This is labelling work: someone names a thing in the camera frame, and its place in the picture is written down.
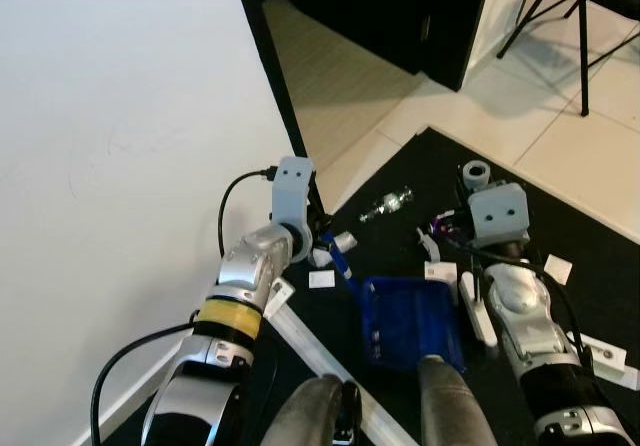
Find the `clear crushed plastic bottle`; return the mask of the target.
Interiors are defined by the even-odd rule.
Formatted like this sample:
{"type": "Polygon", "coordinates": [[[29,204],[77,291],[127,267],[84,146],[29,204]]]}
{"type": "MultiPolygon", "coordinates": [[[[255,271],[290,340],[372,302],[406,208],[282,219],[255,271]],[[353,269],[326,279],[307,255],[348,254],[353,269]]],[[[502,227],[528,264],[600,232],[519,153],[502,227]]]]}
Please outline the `clear crushed plastic bottle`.
{"type": "Polygon", "coordinates": [[[403,187],[402,190],[393,191],[388,193],[375,203],[374,207],[358,216],[358,221],[362,223],[369,222],[370,219],[378,218],[379,216],[388,216],[388,214],[396,213],[397,210],[402,209],[404,205],[412,202],[413,191],[411,187],[403,187]]]}

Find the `black wall edge trim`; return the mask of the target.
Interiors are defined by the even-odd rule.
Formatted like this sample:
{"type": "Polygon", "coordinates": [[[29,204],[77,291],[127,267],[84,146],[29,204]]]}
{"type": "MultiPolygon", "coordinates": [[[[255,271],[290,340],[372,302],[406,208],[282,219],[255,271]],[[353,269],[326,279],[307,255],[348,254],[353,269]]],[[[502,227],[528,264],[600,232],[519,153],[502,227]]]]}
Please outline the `black wall edge trim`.
{"type": "Polygon", "coordinates": [[[262,70],[268,79],[271,94],[273,94],[279,116],[282,118],[284,130],[287,132],[294,155],[310,158],[307,153],[305,140],[303,140],[300,123],[298,123],[294,104],[285,84],[285,76],[282,63],[276,53],[273,35],[270,33],[268,17],[265,15],[262,0],[241,0],[244,17],[250,26],[253,42],[259,53],[262,70]]]}

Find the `flat white plastic bracket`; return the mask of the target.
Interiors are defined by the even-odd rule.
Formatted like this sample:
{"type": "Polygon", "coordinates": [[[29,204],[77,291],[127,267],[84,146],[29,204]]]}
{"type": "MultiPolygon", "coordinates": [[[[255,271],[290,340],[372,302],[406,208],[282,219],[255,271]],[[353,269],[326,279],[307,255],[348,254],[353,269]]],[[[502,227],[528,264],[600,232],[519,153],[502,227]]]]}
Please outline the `flat white plastic bracket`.
{"type": "Polygon", "coordinates": [[[632,391],[639,391],[639,370],[626,364],[625,349],[586,335],[582,336],[582,342],[591,353],[596,377],[614,385],[630,388],[632,391]]]}

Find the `white plastic wrap roll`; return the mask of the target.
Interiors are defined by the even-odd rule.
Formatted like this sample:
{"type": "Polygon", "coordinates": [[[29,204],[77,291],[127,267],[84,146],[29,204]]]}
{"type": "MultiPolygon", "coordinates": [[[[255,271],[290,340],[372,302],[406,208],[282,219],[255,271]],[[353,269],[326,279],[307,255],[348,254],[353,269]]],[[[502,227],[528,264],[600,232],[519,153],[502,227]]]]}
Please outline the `white plastic wrap roll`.
{"type": "Polygon", "coordinates": [[[312,245],[311,253],[308,254],[308,263],[317,268],[330,266],[335,257],[342,257],[347,251],[355,249],[357,240],[351,232],[343,234],[324,234],[317,236],[312,245]]]}

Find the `grey robot leg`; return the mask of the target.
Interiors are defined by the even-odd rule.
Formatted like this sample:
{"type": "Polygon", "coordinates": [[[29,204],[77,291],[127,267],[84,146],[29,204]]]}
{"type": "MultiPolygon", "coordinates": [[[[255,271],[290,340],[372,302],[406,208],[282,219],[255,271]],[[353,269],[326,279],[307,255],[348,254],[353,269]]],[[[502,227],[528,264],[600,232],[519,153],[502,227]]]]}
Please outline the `grey robot leg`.
{"type": "Polygon", "coordinates": [[[465,379],[440,356],[417,364],[422,446],[498,446],[465,379]]]}
{"type": "Polygon", "coordinates": [[[360,446],[360,388],[324,374],[306,379],[266,429],[259,446],[360,446]]]}

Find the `grey handled white brush broom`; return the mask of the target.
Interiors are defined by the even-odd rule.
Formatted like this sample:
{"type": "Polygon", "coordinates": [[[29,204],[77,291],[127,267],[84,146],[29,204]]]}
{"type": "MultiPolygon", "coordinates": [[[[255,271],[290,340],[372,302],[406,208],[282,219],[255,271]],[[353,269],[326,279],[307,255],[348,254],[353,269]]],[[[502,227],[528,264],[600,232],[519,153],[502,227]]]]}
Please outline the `grey handled white brush broom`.
{"type": "MultiPolygon", "coordinates": [[[[490,181],[490,166],[485,161],[468,161],[460,168],[461,191],[485,189],[490,181]]],[[[474,327],[477,341],[486,349],[486,353],[497,355],[498,337],[492,318],[486,310],[483,295],[480,292],[480,273],[483,272],[480,260],[468,258],[468,269],[463,273],[463,299],[467,303],[468,318],[474,327]]]]}

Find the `grey robot right leg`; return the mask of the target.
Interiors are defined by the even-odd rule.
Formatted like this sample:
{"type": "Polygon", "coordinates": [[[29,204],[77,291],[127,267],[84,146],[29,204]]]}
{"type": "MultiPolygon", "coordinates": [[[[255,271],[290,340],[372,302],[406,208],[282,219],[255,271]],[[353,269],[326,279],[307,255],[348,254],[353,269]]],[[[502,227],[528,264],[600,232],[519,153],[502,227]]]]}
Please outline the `grey robot right leg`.
{"type": "Polygon", "coordinates": [[[417,364],[422,446],[498,446],[465,379],[440,356],[417,364]]]}

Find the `black cabinet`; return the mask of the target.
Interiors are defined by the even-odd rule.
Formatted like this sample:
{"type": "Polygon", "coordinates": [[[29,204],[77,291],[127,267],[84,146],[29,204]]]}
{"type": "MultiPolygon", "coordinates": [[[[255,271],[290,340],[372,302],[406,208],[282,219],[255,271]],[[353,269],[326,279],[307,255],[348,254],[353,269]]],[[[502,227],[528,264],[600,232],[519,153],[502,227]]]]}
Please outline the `black cabinet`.
{"type": "Polygon", "coordinates": [[[312,20],[408,74],[458,91],[485,0],[288,0],[312,20]]]}

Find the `grey robot left leg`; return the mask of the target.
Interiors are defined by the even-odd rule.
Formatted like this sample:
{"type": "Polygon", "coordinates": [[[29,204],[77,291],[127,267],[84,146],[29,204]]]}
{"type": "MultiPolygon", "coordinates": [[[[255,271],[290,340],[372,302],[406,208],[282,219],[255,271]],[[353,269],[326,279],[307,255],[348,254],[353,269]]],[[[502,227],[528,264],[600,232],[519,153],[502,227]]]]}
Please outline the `grey robot left leg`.
{"type": "Polygon", "coordinates": [[[259,446],[360,446],[360,388],[324,374],[306,379],[266,429],[259,446]]]}

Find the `white barcode label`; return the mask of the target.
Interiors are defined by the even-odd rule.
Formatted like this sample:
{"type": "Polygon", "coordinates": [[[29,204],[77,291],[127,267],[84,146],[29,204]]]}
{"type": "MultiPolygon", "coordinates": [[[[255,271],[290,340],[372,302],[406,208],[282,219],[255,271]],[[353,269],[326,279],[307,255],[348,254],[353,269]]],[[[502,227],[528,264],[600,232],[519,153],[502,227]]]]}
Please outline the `white barcode label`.
{"type": "Polygon", "coordinates": [[[291,282],[285,280],[283,277],[275,278],[275,280],[271,282],[268,303],[266,303],[265,308],[262,309],[262,317],[270,321],[270,319],[288,303],[293,294],[294,286],[291,282]]]}

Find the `blue plastic dustpan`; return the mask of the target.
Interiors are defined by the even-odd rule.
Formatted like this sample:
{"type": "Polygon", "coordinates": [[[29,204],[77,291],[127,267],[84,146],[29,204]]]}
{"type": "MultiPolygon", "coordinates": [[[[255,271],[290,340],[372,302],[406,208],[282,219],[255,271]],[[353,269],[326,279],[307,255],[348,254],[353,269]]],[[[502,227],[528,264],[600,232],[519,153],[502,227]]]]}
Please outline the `blue plastic dustpan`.
{"type": "Polygon", "coordinates": [[[337,278],[351,292],[367,363],[413,372],[426,356],[439,356],[466,372],[465,355],[454,319],[451,289],[444,282],[415,277],[358,278],[334,234],[319,237],[337,278]]]}

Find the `white baseboard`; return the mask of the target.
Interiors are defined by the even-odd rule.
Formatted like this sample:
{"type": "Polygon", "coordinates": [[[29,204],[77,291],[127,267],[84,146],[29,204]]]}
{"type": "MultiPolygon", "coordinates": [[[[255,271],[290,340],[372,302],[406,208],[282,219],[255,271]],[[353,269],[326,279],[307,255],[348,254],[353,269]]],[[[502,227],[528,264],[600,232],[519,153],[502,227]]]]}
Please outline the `white baseboard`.
{"type": "Polygon", "coordinates": [[[76,441],[70,443],[70,446],[99,445],[99,442],[93,441],[93,432],[97,431],[99,440],[105,440],[105,438],[109,437],[110,433],[115,432],[116,429],[127,422],[129,417],[132,417],[138,409],[141,409],[142,406],[156,394],[157,388],[159,388],[160,383],[163,382],[166,372],[168,372],[169,368],[173,365],[180,342],[175,342],[168,353],[160,356],[159,362],[152,364],[132,386],[129,386],[127,390],[113,402],[108,402],[106,405],[102,404],[100,388],[105,385],[105,378],[109,376],[110,370],[115,367],[116,363],[122,360],[125,355],[133,353],[137,347],[150,344],[150,342],[157,340],[157,338],[174,335],[174,333],[178,333],[180,337],[189,335],[189,330],[195,327],[195,322],[193,322],[195,315],[196,313],[193,312],[191,318],[189,318],[186,323],[177,324],[177,326],[165,328],[165,330],[154,333],[148,333],[148,335],[137,338],[137,340],[134,340],[131,344],[125,345],[122,349],[111,355],[108,364],[100,370],[100,378],[96,379],[95,387],[93,387],[91,394],[91,404],[92,406],[96,406],[97,415],[90,420],[91,428],[88,428],[86,432],[82,433],[81,437],[77,438],[76,441]]]}

